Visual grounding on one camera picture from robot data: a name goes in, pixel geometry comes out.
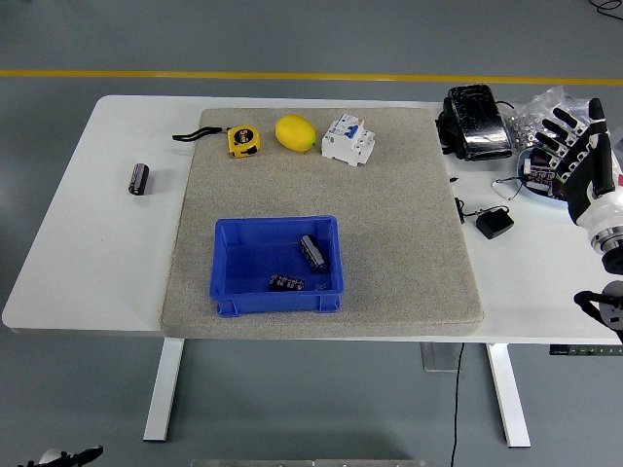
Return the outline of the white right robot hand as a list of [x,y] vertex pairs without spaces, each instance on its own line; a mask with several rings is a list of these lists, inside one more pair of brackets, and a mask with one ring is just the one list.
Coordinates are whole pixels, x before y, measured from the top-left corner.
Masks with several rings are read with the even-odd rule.
[[601,101],[588,102],[586,122],[556,107],[535,137],[549,152],[571,221],[590,238],[622,230],[622,170],[611,150]]

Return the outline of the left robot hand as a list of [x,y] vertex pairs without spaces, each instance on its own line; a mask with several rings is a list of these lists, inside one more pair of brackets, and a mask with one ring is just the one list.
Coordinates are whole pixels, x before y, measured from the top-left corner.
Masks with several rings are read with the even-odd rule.
[[38,461],[28,460],[26,467],[82,467],[99,458],[104,452],[103,446],[95,446],[80,452],[48,449]]

